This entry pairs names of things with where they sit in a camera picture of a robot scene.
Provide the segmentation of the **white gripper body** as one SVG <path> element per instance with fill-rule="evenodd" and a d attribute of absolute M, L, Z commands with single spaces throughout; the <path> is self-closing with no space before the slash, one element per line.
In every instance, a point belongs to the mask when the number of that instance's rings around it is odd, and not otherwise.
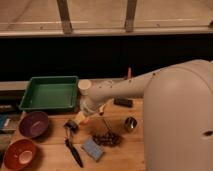
<path fill-rule="evenodd" d="M 80 110 L 85 116 L 90 116 L 97 113 L 101 106 L 101 103 L 95 102 L 89 97 L 85 97 L 80 100 Z"/>

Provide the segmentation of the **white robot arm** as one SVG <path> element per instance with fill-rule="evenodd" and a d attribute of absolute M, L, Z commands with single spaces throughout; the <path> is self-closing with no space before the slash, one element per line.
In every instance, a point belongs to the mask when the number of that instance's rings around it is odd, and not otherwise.
<path fill-rule="evenodd" d="M 95 84 L 84 116 L 112 98 L 143 100 L 146 171 L 213 171 L 213 61 L 191 60 L 113 84 Z"/>

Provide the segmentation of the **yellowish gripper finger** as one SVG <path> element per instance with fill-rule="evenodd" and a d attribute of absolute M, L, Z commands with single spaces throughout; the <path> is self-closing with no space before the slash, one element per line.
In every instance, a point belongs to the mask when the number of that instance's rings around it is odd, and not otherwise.
<path fill-rule="evenodd" d="M 82 113 L 78 112 L 74 118 L 77 124 L 85 124 L 87 122 L 87 117 Z"/>

